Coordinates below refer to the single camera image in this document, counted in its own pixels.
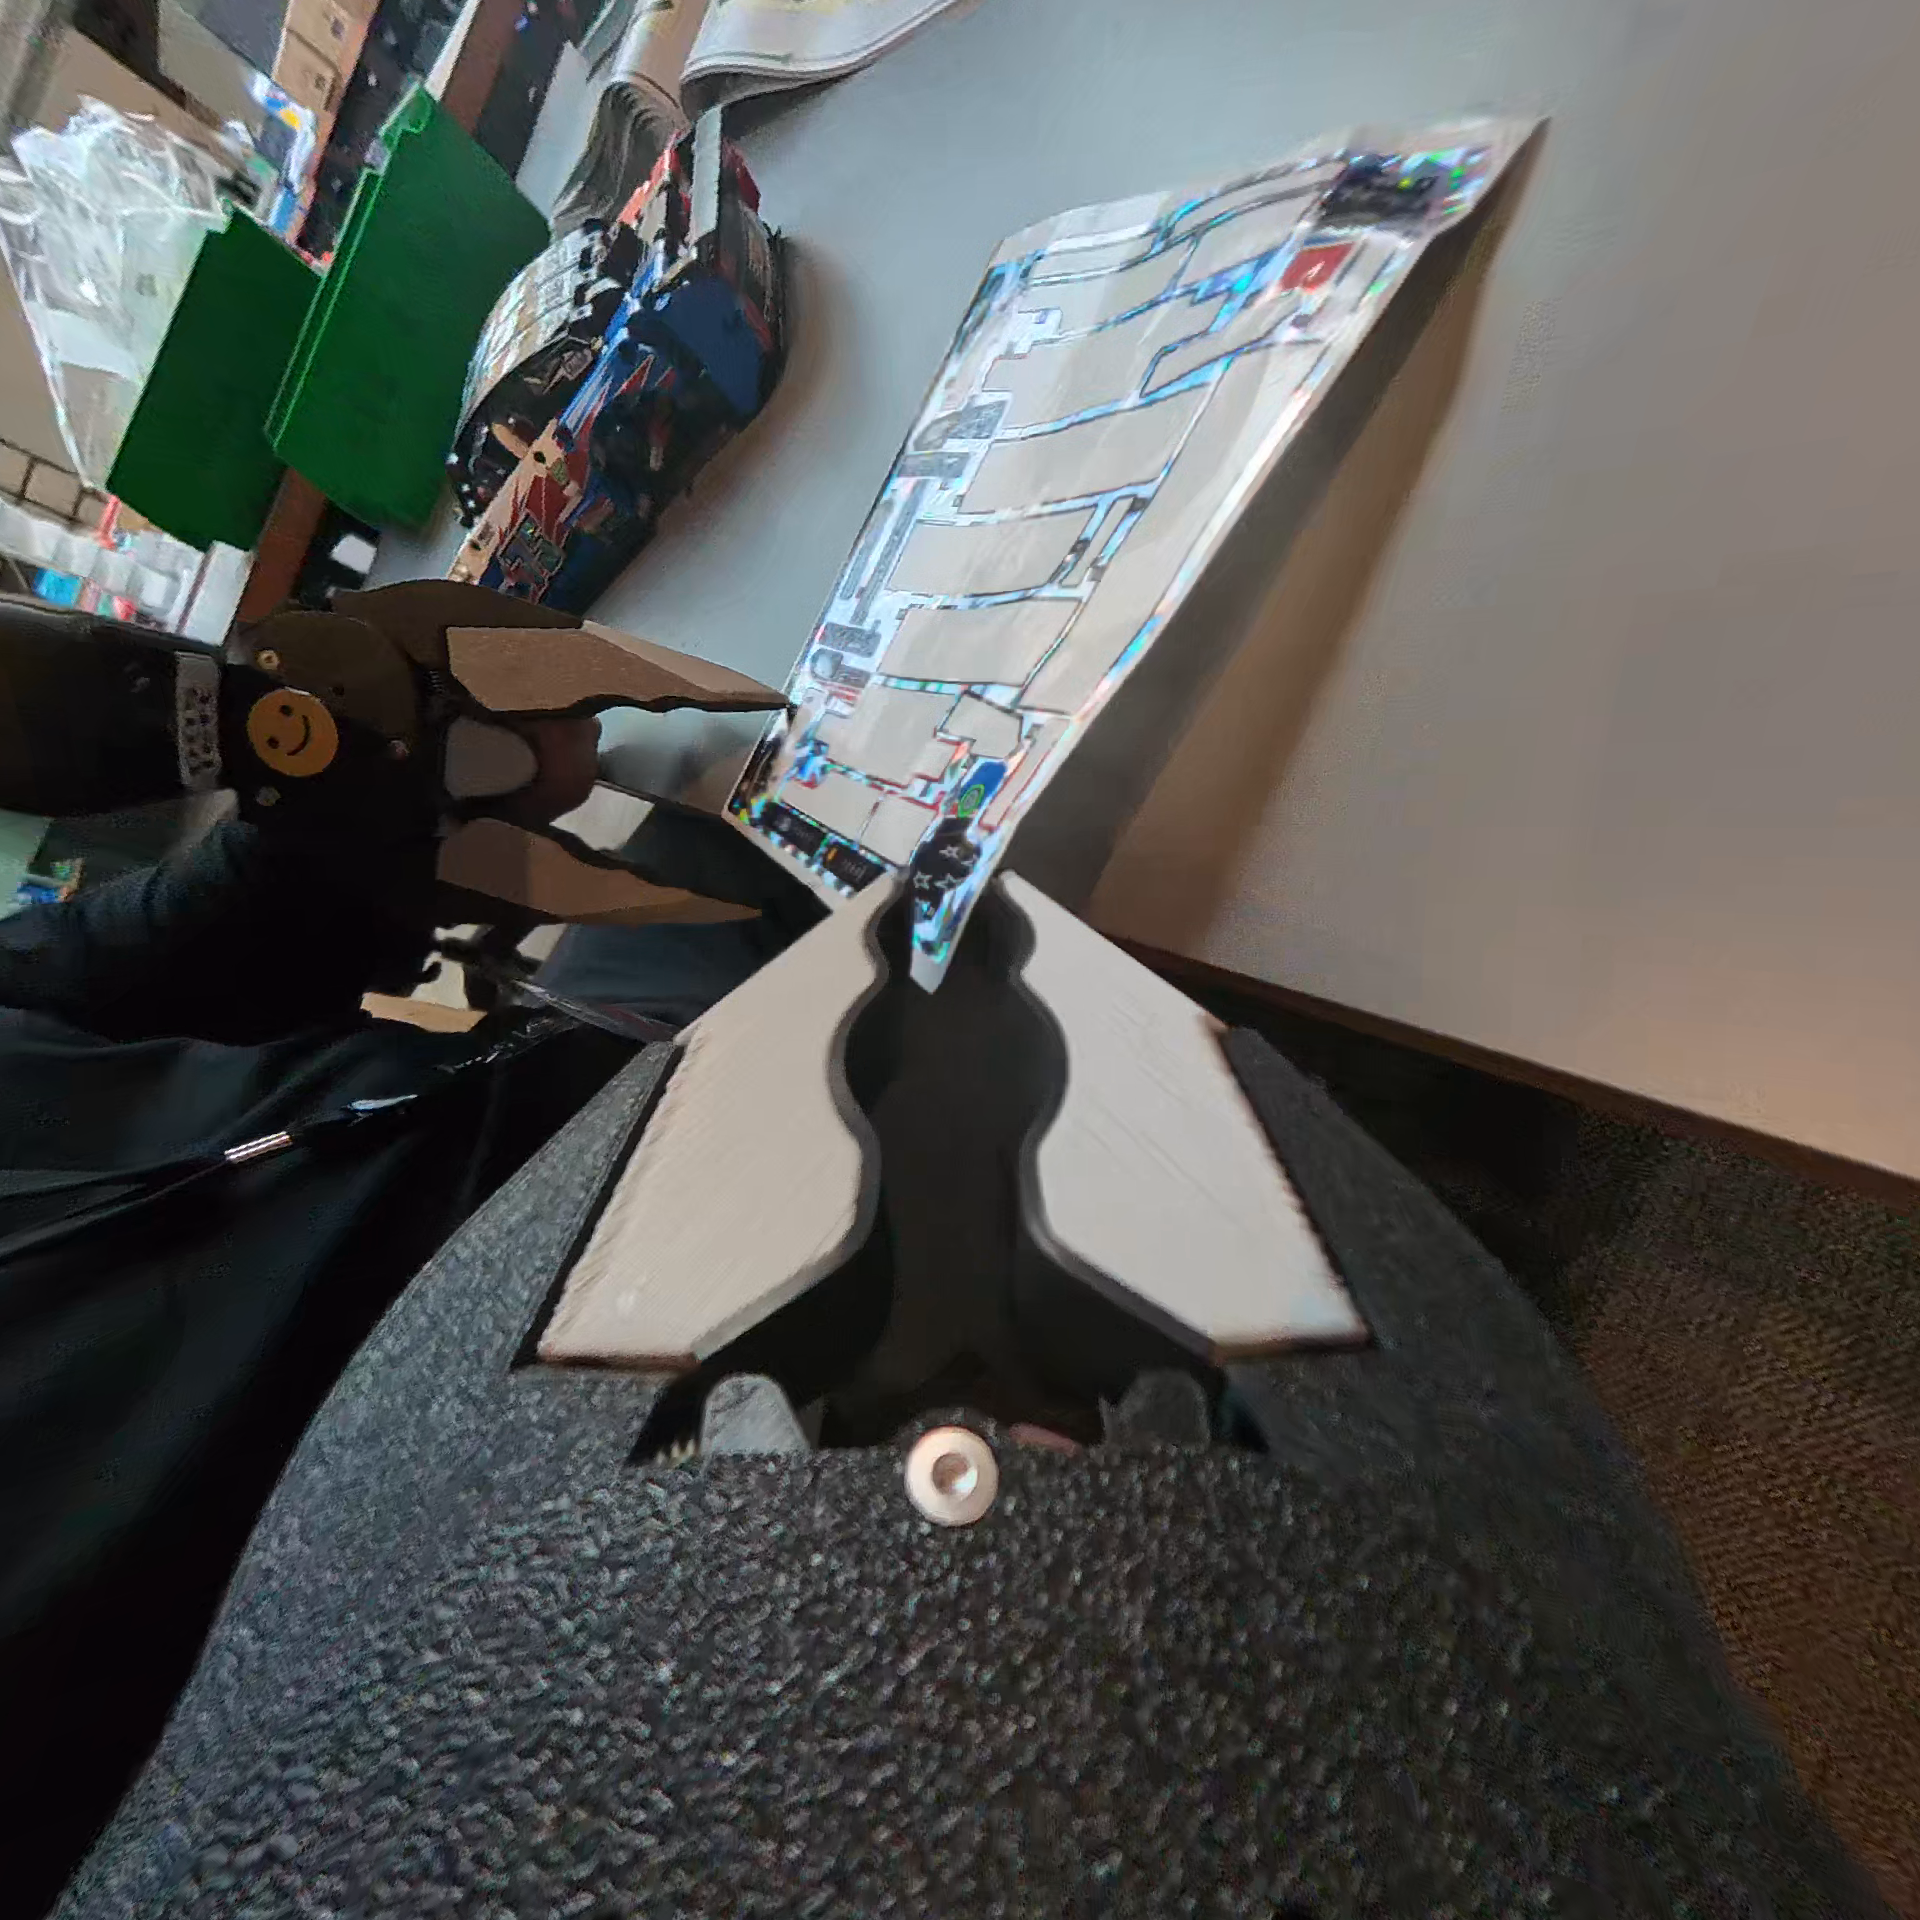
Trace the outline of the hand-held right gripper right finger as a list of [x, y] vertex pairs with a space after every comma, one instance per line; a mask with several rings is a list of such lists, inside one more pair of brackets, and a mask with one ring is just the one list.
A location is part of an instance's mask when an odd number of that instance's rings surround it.
[[1017, 876], [1014, 986], [1064, 1046], [1023, 1201], [1064, 1274], [1211, 1364], [1347, 1350], [1370, 1327], [1227, 1059], [1227, 1029]]

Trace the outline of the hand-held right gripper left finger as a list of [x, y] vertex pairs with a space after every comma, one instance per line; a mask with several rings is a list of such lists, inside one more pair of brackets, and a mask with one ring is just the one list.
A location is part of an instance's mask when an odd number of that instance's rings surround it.
[[537, 1356], [690, 1373], [839, 1271], [867, 1242], [880, 1149], [849, 1036], [892, 970], [884, 877], [690, 1023]]

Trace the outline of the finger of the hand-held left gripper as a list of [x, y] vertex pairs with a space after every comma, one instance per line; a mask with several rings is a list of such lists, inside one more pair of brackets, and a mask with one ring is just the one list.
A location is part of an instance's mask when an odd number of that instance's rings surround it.
[[786, 911], [786, 873], [705, 811], [650, 811], [615, 851], [499, 814], [439, 819], [439, 884], [473, 921], [713, 925]]
[[601, 713], [779, 713], [778, 687], [595, 621], [447, 628], [443, 735], [456, 806], [578, 806], [601, 775]]

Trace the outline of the toy brick race car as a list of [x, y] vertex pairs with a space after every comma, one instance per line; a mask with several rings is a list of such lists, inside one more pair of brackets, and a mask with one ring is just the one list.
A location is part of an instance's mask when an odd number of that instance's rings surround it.
[[447, 575], [590, 612], [772, 397], [784, 307], [784, 239], [710, 113], [489, 314], [449, 452]]

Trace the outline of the holographic sticker sheet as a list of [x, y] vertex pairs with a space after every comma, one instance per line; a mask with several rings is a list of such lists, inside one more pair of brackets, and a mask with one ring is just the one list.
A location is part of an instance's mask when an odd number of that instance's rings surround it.
[[727, 819], [943, 987], [1047, 786], [1543, 115], [1070, 207], [976, 285]]

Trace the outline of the person's left forearm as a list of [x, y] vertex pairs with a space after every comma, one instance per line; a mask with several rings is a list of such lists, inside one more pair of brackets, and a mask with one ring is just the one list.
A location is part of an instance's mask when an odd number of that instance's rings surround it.
[[108, 1043], [264, 1044], [367, 1023], [417, 983], [439, 839], [225, 820], [193, 847], [4, 921], [2, 1006]]

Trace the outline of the green plastic bin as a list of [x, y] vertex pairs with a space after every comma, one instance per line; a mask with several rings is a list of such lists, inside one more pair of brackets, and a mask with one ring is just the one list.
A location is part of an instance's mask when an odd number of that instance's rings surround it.
[[271, 417], [318, 289], [243, 211], [202, 245], [108, 476], [124, 507], [187, 547], [256, 547], [283, 476]]
[[267, 417], [280, 460], [375, 527], [423, 525], [486, 323], [550, 221], [423, 86], [380, 131]]

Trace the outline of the clear plastic bag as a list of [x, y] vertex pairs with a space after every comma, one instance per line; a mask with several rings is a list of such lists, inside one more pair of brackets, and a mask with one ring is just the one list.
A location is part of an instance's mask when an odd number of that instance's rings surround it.
[[2, 249], [80, 479], [104, 490], [204, 242], [225, 166], [97, 99], [25, 129], [2, 170]]

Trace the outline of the person's dark clothing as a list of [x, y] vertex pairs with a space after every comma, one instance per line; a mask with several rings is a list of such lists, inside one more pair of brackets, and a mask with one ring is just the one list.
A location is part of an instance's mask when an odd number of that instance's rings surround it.
[[4, 1014], [4, 1915], [140, 1764], [345, 1358], [631, 1057], [553, 1014], [249, 1046]]

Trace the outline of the open instruction booklet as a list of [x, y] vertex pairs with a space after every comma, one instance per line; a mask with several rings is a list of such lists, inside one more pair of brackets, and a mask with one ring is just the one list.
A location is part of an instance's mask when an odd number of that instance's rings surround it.
[[947, 3], [614, 4], [617, 34], [595, 68], [601, 86], [556, 207], [561, 225], [610, 219], [706, 113], [849, 77], [947, 9]]

